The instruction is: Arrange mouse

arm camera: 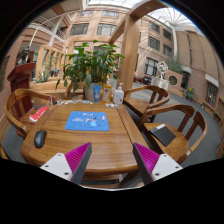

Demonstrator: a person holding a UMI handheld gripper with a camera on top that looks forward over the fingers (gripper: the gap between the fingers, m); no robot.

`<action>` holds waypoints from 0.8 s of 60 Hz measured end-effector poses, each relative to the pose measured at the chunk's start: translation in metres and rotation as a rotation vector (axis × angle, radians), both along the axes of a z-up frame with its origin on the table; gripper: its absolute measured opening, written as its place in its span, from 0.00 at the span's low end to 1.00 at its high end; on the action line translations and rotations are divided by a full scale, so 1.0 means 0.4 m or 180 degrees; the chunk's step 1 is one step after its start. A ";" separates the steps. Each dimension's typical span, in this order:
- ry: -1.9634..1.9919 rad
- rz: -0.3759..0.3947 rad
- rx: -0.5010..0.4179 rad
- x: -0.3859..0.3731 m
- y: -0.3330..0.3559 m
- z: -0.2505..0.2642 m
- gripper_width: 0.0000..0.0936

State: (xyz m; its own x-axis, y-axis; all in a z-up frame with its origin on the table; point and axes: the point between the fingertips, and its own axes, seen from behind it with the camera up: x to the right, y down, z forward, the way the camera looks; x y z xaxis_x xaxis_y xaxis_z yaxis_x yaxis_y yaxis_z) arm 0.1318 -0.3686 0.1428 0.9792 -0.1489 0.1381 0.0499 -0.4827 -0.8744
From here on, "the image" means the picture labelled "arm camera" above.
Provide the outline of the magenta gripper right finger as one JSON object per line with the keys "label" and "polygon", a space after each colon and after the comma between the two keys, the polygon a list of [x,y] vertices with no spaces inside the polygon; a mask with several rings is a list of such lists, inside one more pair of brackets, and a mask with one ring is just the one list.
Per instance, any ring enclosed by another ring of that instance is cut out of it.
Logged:
{"label": "magenta gripper right finger", "polygon": [[133,154],[145,185],[182,169],[168,154],[158,154],[138,143],[133,144]]}

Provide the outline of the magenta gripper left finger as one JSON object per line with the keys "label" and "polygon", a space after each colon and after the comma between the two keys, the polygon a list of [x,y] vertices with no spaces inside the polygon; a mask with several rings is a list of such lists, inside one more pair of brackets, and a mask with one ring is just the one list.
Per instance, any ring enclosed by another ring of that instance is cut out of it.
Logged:
{"label": "magenta gripper left finger", "polygon": [[92,144],[88,142],[66,154],[55,154],[41,166],[41,169],[79,185],[91,153]]}

